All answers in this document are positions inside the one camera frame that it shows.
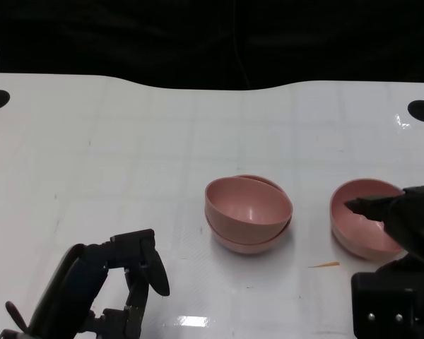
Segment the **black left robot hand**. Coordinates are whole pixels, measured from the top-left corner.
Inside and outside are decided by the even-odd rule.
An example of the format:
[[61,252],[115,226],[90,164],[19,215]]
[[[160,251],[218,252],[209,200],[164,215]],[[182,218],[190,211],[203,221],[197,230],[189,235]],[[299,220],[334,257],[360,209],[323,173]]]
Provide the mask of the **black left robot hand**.
[[[104,309],[96,317],[91,307],[111,269],[124,271],[129,294],[123,309]],[[170,293],[165,267],[155,249],[152,229],[118,234],[102,244],[71,247],[47,286],[30,320],[34,338],[139,338],[148,292]]]

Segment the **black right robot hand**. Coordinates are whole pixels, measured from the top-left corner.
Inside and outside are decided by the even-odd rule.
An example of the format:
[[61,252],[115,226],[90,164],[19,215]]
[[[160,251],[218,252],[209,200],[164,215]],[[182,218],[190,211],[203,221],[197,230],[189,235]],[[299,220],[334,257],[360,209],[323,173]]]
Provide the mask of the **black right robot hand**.
[[357,197],[344,205],[368,220],[382,222],[386,234],[424,263],[424,186],[405,188],[398,196]]

